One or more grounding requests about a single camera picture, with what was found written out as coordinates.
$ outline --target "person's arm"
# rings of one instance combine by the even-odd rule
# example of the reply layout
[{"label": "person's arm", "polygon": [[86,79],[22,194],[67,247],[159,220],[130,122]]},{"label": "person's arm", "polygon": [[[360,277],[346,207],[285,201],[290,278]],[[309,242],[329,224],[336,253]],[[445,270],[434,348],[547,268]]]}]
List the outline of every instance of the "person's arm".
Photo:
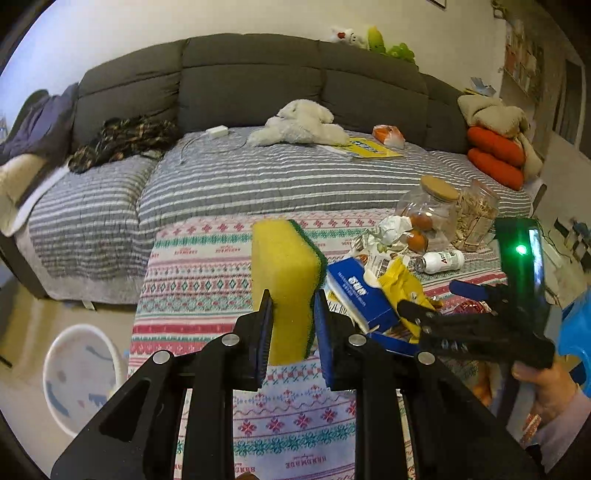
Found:
[{"label": "person's arm", "polygon": [[540,446],[541,463],[551,480],[575,480],[591,472],[591,400],[570,378],[562,361],[550,369],[536,370],[516,363],[513,376],[536,385],[533,413],[542,427],[533,438]]}]

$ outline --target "striped bedsheet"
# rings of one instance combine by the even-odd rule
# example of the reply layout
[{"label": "striped bedsheet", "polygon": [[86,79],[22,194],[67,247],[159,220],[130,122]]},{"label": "striped bedsheet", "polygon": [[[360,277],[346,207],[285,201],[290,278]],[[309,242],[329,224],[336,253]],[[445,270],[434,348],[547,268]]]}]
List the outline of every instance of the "striped bedsheet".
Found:
[{"label": "striped bedsheet", "polygon": [[29,232],[55,278],[143,277],[156,233],[195,216],[392,208],[422,175],[458,188],[482,180],[502,215],[528,216],[531,202],[477,170],[464,155],[407,144],[403,157],[351,161],[318,145],[250,147],[253,128],[210,140],[185,135],[159,163],[131,157],[68,174],[35,206]]}]

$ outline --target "wooden jar lid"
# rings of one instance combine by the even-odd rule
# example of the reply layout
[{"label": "wooden jar lid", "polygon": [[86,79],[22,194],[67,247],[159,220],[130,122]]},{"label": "wooden jar lid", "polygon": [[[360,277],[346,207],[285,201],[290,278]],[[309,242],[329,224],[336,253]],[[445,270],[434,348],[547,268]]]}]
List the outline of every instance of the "wooden jar lid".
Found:
[{"label": "wooden jar lid", "polygon": [[423,175],[421,177],[421,187],[429,195],[433,195],[442,202],[455,202],[460,196],[460,193],[453,185],[432,175]]}]

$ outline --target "metal screw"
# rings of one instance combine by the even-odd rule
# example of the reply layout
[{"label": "metal screw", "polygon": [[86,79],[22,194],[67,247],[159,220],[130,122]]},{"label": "metal screw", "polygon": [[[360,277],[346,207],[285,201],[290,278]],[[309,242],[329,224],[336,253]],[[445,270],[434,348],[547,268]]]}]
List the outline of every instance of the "metal screw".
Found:
[{"label": "metal screw", "polygon": [[237,345],[240,341],[240,337],[235,333],[228,333],[222,337],[222,343],[226,346],[234,346]]},{"label": "metal screw", "polygon": [[423,365],[432,365],[435,363],[435,355],[431,352],[421,352],[417,355],[417,359]]},{"label": "metal screw", "polygon": [[160,350],[154,354],[152,360],[155,364],[165,364],[170,360],[170,353],[168,353],[166,350]]},{"label": "metal screw", "polygon": [[367,338],[358,333],[354,333],[349,337],[349,343],[353,346],[363,346],[367,343]]}]

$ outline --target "snack packaging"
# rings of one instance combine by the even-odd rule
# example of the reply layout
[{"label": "snack packaging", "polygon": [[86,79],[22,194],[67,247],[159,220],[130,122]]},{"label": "snack packaging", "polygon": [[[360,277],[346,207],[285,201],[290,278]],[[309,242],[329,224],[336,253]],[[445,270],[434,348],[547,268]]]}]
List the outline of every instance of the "snack packaging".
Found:
[{"label": "snack packaging", "polygon": [[393,125],[376,125],[373,133],[375,139],[387,147],[404,148],[404,136]]}]

